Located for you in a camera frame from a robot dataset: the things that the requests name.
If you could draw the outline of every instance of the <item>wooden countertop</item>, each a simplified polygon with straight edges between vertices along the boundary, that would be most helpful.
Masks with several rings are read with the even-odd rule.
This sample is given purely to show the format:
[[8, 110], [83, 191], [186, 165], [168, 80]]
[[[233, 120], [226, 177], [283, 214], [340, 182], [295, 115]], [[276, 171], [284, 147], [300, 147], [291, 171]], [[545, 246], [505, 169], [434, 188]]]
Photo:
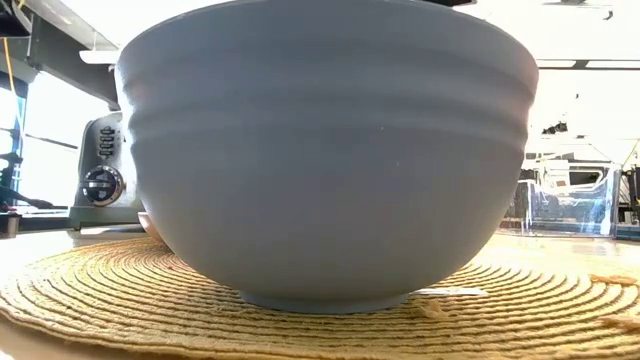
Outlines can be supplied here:
[[[76, 247], [144, 237], [142, 233], [79, 234], [78, 232], [44, 232], [19, 235], [16, 239], [0, 240], [0, 281], [13, 271], [40, 258]], [[624, 264], [640, 269], [640, 243], [590, 238], [531, 238], [494, 235], [479, 257], [505, 251], [512, 261], [536, 257], [562, 257], [553, 262], [561, 268], [550, 271], [581, 272], [589, 270], [585, 258], [612, 264]], [[13, 325], [0, 316], [0, 360], [80, 360], [80, 359], [177, 359], [153, 355], [130, 354], [97, 346], [65, 344], [32, 330]]]

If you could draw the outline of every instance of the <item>bowl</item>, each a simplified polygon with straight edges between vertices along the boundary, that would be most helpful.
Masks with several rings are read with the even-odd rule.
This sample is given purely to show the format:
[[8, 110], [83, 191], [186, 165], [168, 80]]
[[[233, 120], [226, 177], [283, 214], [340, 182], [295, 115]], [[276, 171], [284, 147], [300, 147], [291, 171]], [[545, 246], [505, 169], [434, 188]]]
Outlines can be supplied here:
[[147, 233], [147, 235], [151, 236], [151, 238], [155, 240], [158, 240], [164, 243], [162, 236], [160, 236], [160, 234], [158, 233], [158, 230], [156, 230], [156, 227], [153, 225], [153, 222], [151, 221], [151, 218], [149, 217], [148, 213], [139, 212], [138, 220], [140, 221], [140, 225], [142, 225], [142, 228]]
[[409, 0], [210, 6], [116, 69], [168, 246], [304, 313], [394, 306], [473, 258], [514, 193], [537, 76], [500, 29]]

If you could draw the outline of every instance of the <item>bowl base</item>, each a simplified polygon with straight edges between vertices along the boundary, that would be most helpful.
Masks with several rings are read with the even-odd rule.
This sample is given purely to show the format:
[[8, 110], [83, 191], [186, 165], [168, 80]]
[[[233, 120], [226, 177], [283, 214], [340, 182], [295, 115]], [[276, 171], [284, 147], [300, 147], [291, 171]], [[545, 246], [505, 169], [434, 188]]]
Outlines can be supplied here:
[[253, 305], [303, 314], [353, 314], [384, 310], [405, 302], [409, 294], [368, 300], [292, 300], [240, 292], [240, 297]]

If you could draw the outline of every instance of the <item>jute placemat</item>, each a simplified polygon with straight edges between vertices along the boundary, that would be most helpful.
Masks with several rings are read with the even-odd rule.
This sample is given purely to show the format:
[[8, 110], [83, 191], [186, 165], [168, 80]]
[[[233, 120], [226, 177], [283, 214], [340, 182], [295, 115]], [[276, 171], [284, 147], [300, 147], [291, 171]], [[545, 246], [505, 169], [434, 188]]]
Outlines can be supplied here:
[[113, 242], [30, 265], [0, 287], [0, 312], [69, 341], [200, 358], [640, 359], [640, 334], [603, 321], [640, 311], [636, 285], [532, 266], [548, 257], [498, 260], [480, 256], [436, 285], [488, 296], [300, 315], [244, 303], [153, 240]]

